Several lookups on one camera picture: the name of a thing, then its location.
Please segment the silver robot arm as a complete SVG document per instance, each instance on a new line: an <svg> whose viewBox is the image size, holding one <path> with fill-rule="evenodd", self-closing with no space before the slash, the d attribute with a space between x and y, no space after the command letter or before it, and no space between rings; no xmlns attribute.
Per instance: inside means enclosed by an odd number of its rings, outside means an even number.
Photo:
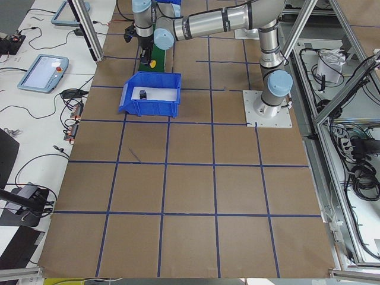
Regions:
<svg viewBox="0 0 380 285"><path fill-rule="evenodd" d="M232 7L181 15L178 4L133 1L134 19L125 29L124 39L129 42L137 38L140 61L150 65L155 46L168 50L176 41L237 29L257 29L264 89L254 101L254 110L263 118L273 118L278 115L293 85L292 76L283 69L285 57L278 38L278 17L284 5L284 1L247 1Z"/></svg>

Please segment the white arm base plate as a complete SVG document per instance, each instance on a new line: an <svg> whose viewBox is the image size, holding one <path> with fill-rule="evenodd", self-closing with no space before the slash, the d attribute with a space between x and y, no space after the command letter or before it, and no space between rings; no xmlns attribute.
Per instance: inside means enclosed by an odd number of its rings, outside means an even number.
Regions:
<svg viewBox="0 0 380 285"><path fill-rule="evenodd" d="M234 31L235 39L243 40L259 40L259 31L257 28L247 30L245 28L236 29Z"/></svg>
<svg viewBox="0 0 380 285"><path fill-rule="evenodd" d="M291 128L289 108L286 100L283 99L279 106L268 106L261 98L262 91L244 90L243 103L245 108L245 118L247 127L256 128Z"/></svg>

